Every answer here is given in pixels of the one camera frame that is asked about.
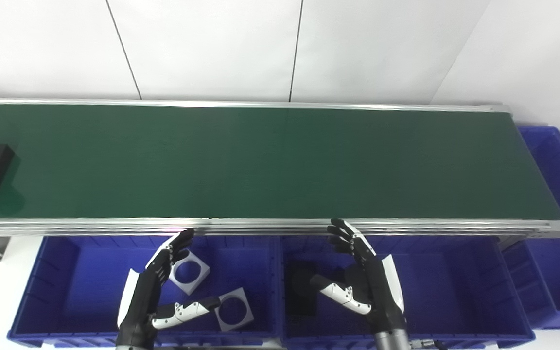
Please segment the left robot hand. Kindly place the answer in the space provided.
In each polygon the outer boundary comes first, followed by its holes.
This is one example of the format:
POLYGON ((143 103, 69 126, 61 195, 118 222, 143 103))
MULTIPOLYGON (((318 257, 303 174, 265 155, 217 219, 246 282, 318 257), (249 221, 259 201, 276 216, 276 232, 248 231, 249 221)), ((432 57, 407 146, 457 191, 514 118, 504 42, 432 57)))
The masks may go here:
POLYGON ((187 323, 220 306, 219 297, 184 304, 158 304, 174 265, 189 256, 194 235, 193 228, 183 230, 154 252, 141 273, 129 270, 116 319, 117 350, 152 350, 158 330, 187 323))

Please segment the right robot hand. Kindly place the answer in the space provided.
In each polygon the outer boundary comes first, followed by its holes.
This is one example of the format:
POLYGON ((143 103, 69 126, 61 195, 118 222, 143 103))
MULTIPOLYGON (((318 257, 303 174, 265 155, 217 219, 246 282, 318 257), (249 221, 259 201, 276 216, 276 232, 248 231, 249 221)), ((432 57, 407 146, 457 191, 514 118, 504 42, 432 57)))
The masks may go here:
POLYGON ((382 259, 377 257, 367 238, 340 218, 331 219, 327 232, 336 252, 354 258, 358 268, 357 286, 352 286, 349 278, 345 279, 346 283, 336 283, 318 274, 310 277, 311 286, 351 312, 366 317, 373 334, 405 332, 407 323, 402 307, 395 300, 382 259))

